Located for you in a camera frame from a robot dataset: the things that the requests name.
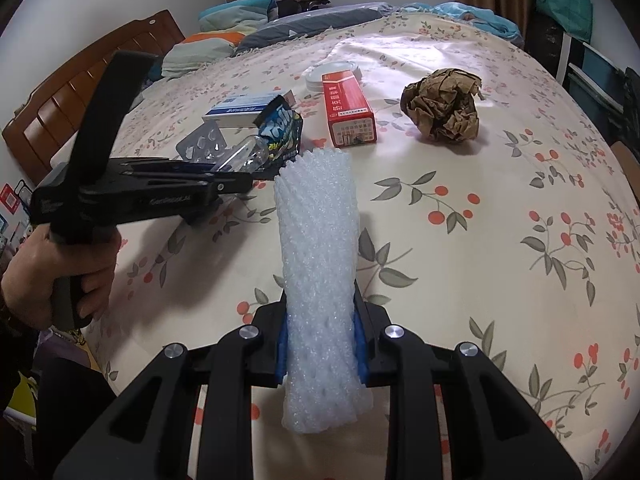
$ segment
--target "silver screw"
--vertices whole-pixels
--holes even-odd
[[[164,347],[164,355],[166,355],[169,359],[173,359],[174,357],[180,357],[184,352],[184,347],[180,343],[171,343]]]
[[[389,325],[385,328],[385,334],[391,339],[400,339],[404,335],[404,328],[398,325]]]
[[[460,353],[466,357],[473,357],[478,355],[478,347],[473,343],[462,343],[460,345]]]
[[[258,327],[253,325],[245,325],[240,329],[239,332],[242,339],[253,339],[259,333],[260,331],[258,330]]]

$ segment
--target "white box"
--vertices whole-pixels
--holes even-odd
[[[278,95],[283,96],[289,106],[293,107],[296,104],[291,90],[233,95],[215,105],[202,116],[202,120],[216,121],[220,128],[255,128],[255,119]]]

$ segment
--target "black gripper handle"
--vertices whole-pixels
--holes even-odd
[[[111,239],[113,227],[82,226],[72,230],[56,230],[52,225],[49,231],[50,239],[57,244],[97,244]],[[84,298],[82,290],[82,276],[57,278],[53,283],[51,306],[53,309],[53,326],[64,332],[78,330],[91,323],[93,316],[85,318],[78,313],[78,304]]]

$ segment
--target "orange pillow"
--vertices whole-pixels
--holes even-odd
[[[244,39],[244,34],[240,32],[198,32],[186,38],[183,43],[193,43],[194,41],[208,40],[209,38],[222,38],[234,46],[238,46]]]

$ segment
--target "gray pillow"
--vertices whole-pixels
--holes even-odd
[[[372,22],[390,15],[393,10],[394,8],[390,4],[375,2],[329,7],[279,18],[265,24],[253,34],[245,36],[238,45],[236,55],[252,48],[262,48],[281,41],[294,40],[301,36],[316,36],[331,27],[345,28]]]

